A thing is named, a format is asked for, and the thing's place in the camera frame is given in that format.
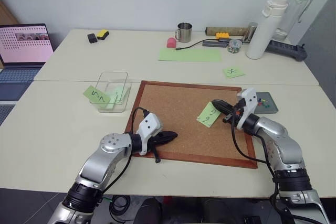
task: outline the white water bottle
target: white water bottle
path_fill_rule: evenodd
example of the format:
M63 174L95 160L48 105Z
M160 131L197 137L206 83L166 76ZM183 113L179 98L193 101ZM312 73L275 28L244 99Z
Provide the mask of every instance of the white water bottle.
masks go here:
M257 60L263 56L288 6L287 1L268 0L266 2L264 10L262 10L263 20L258 24L246 52L248 58Z

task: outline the cork board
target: cork board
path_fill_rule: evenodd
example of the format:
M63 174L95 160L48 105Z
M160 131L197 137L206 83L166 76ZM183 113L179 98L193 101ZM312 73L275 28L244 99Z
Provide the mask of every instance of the cork board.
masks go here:
M196 120L209 101L222 99L235 104L240 90L237 87L142 81L133 109L141 106L154 112L163 123L164 131L178 134L173 141L157 147L161 159L257 168L256 162L244 158L236 150L230 124L222 121L223 114L210 128ZM134 120L135 130L141 120L143 115L138 111ZM130 131L131 123L132 115L126 132ZM236 138L240 149L255 157L251 136L236 130Z

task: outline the table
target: table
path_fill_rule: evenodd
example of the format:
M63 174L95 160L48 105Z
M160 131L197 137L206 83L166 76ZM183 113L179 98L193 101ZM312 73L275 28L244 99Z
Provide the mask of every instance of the table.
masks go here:
M158 61L160 48L166 46L171 31L110 31L105 40L90 44L87 34L96 30L72 30L44 65L35 80L97 81L103 71L126 71L133 82L141 80L202 84L285 84L318 85L304 62L266 53L259 60L245 56L248 45L238 54L219 48L222 62ZM192 33L188 46L205 38ZM245 76L226 79L223 69L240 66Z
M139 83L133 83L123 113L99 113L82 95L94 82L35 81L0 127L0 187L67 192L87 157L108 133L122 133ZM303 151L313 187L336 196L336 110L319 86L254 85L271 93L283 124ZM263 158L259 142L256 155ZM126 160L117 166L115 175ZM267 167L227 167L135 157L109 194L268 197Z

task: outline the floor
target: floor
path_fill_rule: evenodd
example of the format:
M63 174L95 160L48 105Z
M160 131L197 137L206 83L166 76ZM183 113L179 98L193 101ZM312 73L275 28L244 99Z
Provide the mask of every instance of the floor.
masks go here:
M64 196L65 194L39 191L0 189L0 223L46 223ZM149 197L153 196L131 196L131 205L121 218L133 220L142 202ZM201 222L198 206L200 202L207 200L196 197L156 197L156 199L163 203L163 224ZM246 216L259 216L262 224L281 223L278 214L267 200L237 198L222 198L220 200L226 204L228 211L235 216L237 224L244 224L244 217ZM331 211L333 212L335 210L335 199L332 199L332 202ZM109 214L109 201L103 200L100 206L96 208L91 223L115 223Z

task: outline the clear plastic container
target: clear plastic container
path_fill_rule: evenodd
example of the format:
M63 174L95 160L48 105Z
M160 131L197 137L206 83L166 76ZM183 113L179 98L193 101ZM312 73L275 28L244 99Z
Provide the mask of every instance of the clear plastic container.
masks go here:
M308 9L313 0L289 0L288 7L273 35L275 40L285 40L296 23L301 22L302 14Z
M110 101L105 106L103 103L93 104L99 112L123 112L126 108L128 96L132 84L128 82L126 72L103 72L101 73L96 89L110 97Z

